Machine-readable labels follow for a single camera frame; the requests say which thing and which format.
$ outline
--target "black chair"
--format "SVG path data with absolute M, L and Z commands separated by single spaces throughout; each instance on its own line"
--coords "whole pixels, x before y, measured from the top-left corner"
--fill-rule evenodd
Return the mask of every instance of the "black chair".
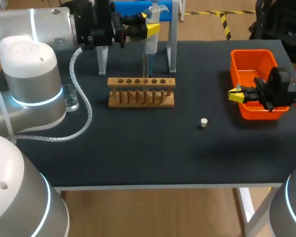
M 257 0 L 257 21 L 249 28 L 250 39 L 279 39 L 296 63 L 296 0 Z

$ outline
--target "yellow black caution tape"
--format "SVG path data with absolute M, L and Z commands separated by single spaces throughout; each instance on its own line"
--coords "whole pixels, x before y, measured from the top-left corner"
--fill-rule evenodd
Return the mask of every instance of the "yellow black caution tape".
M 255 14 L 256 11 L 188 11 L 185 15 Z
M 232 38 L 231 38 L 229 26 L 227 25 L 226 14 L 221 13 L 221 20 L 222 20 L 222 26 L 225 31 L 226 38 L 227 40 L 231 40 Z

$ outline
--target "wooden floor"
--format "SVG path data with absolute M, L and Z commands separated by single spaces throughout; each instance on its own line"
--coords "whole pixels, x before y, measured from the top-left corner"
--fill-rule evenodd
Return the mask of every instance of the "wooden floor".
M 57 6 L 58 0 L 10 0 L 9 8 Z M 186 11 L 254 10 L 255 0 L 186 0 Z M 227 15 L 233 40 L 246 40 L 253 14 Z M 167 24 L 160 39 L 166 40 Z M 221 19 L 186 15 L 179 40 L 226 40 Z M 250 189 L 255 209 L 268 188 Z M 232 189 L 66 192 L 70 237 L 240 237 Z M 270 237 L 267 227 L 259 237 Z

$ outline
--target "wooden test tube rack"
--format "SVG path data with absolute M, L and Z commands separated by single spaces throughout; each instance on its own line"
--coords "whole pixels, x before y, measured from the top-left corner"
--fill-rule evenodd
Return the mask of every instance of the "wooden test tube rack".
M 174 78 L 108 78 L 109 108 L 174 107 L 175 86 Z

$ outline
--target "wooden peg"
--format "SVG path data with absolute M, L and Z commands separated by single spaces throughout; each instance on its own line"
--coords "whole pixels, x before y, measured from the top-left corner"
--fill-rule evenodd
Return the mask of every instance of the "wooden peg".
M 171 88 L 168 88 L 167 96 L 171 95 Z
M 155 97 L 156 97 L 156 92 L 153 90 L 152 91 L 152 103 L 154 104 L 155 101 Z
M 147 103 L 147 91 L 144 90 L 144 103 Z
M 130 103 L 130 90 L 127 90 L 127 103 Z
M 136 90 L 136 103 L 139 101 L 139 90 Z
M 119 102 L 123 102 L 123 91 L 119 91 Z
M 164 91 L 162 90 L 161 91 L 161 95 L 160 95 L 160 103 L 162 104 L 162 102 L 163 102 L 163 95 L 164 95 Z

